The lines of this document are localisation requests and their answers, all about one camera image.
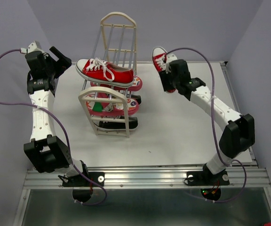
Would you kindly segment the cream and chrome shoe shelf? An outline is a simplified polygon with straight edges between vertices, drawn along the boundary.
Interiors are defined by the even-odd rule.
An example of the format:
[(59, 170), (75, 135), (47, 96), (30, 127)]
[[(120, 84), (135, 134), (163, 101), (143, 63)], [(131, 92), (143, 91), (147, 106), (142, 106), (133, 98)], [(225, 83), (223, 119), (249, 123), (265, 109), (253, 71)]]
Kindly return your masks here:
[(122, 12), (111, 12), (100, 21), (94, 45), (103, 40), (104, 55), (79, 59), (76, 72), (85, 80), (78, 99), (96, 135), (130, 136), (137, 127), (132, 118), (141, 102), (133, 92), (142, 88), (137, 76), (137, 26)]

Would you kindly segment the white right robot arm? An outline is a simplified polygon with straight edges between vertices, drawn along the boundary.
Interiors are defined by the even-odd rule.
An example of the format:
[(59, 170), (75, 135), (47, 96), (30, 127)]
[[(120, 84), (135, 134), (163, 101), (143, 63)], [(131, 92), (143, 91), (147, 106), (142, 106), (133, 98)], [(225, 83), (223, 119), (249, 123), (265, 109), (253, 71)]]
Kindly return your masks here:
[(213, 126), (218, 125), (222, 130), (220, 139), (215, 139), (216, 153), (201, 173), (202, 180), (211, 184), (218, 179), (218, 174), (255, 143), (255, 120), (250, 114), (241, 114), (230, 108), (202, 79), (192, 77), (186, 61), (174, 58), (165, 63), (159, 58), (153, 63), (166, 91), (177, 90), (208, 114)]

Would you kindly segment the red sneaker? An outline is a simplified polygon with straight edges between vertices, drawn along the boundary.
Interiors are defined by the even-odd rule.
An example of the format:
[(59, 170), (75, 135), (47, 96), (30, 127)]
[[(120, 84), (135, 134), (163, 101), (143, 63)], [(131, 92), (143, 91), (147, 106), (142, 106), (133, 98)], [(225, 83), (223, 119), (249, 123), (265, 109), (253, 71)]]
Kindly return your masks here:
[(86, 81), (128, 88), (134, 81), (134, 71), (99, 58), (80, 59), (75, 64), (77, 73)]
[(157, 70), (157, 72), (162, 72), (165, 70), (166, 66), (164, 60), (163, 60), (163, 56), (167, 53), (167, 51), (161, 47), (161, 46), (156, 46), (153, 50), (152, 50), (152, 61), (153, 64), (155, 66), (155, 69)]

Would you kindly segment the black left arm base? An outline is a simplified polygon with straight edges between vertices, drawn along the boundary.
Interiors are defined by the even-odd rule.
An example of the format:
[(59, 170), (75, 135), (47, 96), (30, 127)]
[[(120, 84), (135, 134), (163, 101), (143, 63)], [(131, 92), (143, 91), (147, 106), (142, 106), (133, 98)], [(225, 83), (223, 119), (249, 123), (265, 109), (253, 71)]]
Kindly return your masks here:
[[(96, 206), (105, 202), (108, 194), (104, 188), (105, 173), (102, 171), (89, 172), (87, 179), (82, 175), (66, 177), (58, 175), (62, 181), (62, 187), (73, 188), (72, 197), (75, 203), (85, 206)], [(93, 197), (94, 187), (101, 188), (104, 192), (104, 198), (101, 201), (90, 202)]]

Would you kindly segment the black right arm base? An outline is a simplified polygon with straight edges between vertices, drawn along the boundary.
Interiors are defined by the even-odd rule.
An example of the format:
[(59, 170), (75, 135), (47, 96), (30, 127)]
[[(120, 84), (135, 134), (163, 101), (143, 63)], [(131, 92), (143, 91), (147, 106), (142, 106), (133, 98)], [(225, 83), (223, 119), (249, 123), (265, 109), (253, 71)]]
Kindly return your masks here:
[(222, 193), (221, 186), (230, 184), (225, 170), (216, 175), (204, 171), (189, 171), (183, 182), (187, 186), (200, 186), (202, 197), (210, 201), (218, 201)]

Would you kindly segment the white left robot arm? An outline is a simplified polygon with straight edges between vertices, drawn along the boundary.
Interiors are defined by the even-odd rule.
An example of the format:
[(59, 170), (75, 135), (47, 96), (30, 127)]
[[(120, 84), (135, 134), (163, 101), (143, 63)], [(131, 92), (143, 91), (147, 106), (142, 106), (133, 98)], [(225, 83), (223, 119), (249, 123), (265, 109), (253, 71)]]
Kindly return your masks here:
[(71, 157), (69, 147), (56, 136), (53, 110), (56, 82), (71, 65), (70, 58), (58, 49), (50, 51), (58, 60), (44, 52), (36, 42), (31, 43), (25, 53), (30, 68), (27, 76), (27, 92), (34, 106), (32, 109), (32, 134), (30, 142), (24, 144), (24, 152), (39, 173), (59, 172), (80, 186), (89, 182), (87, 167), (83, 161)]

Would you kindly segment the pink green flip-flop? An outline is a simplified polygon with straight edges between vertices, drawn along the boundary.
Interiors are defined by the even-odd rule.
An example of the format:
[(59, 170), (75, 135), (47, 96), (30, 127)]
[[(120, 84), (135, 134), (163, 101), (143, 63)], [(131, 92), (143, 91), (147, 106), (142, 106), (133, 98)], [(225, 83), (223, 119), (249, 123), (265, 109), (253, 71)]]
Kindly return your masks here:
[[(98, 101), (86, 101), (86, 107), (91, 115), (100, 117), (117, 117), (124, 116), (124, 104), (110, 103), (110, 102), (98, 102)], [(131, 116), (139, 110), (139, 105), (130, 106), (127, 104), (128, 115)]]
[[(91, 82), (90, 85), (91, 85), (91, 87), (95, 87), (95, 86), (97, 86), (97, 83)], [(101, 87), (111, 88), (111, 85), (108, 85), (108, 84), (100, 84), (100, 86)], [(128, 91), (130, 91), (130, 92), (139, 91), (142, 88), (142, 86), (143, 86), (143, 81), (141, 80), (141, 78), (138, 77), (138, 76), (135, 76), (134, 80), (133, 80), (133, 84), (132, 84), (132, 86), (130, 86), (128, 88)], [(127, 88), (114, 86), (113, 89), (118, 91), (118, 90), (125, 90)]]

